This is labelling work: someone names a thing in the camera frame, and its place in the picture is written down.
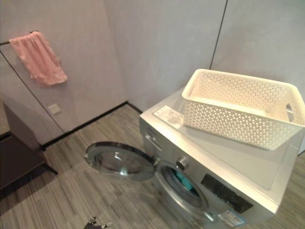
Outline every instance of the label sticker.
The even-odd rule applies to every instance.
[[[175,129],[179,129],[183,125],[184,115],[169,106],[164,106],[153,114]]]
[[[245,223],[245,220],[241,216],[231,210],[219,214],[218,217],[232,228]]]

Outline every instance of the floor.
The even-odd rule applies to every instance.
[[[92,216],[113,229],[188,229],[150,181],[118,183],[90,169],[83,156],[97,141],[143,149],[139,114],[128,105],[47,148],[57,176],[44,172],[0,201],[2,229],[82,229]],[[296,162],[278,214],[243,229],[302,229],[305,225],[305,154]]]

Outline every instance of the washing machine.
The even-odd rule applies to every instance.
[[[118,179],[151,179],[190,228],[257,223],[278,210],[304,132],[274,151],[183,125],[182,90],[140,115],[145,151],[117,142],[88,147],[85,160]]]

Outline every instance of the perforated basket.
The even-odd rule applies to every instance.
[[[288,83],[198,69],[183,93],[184,124],[275,150],[305,126],[305,104]]]

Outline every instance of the open washing machine door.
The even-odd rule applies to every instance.
[[[85,160],[92,168],[120,180],[148,180],[155,173],[152,157],[123,143],[94,143],[87,148]]]

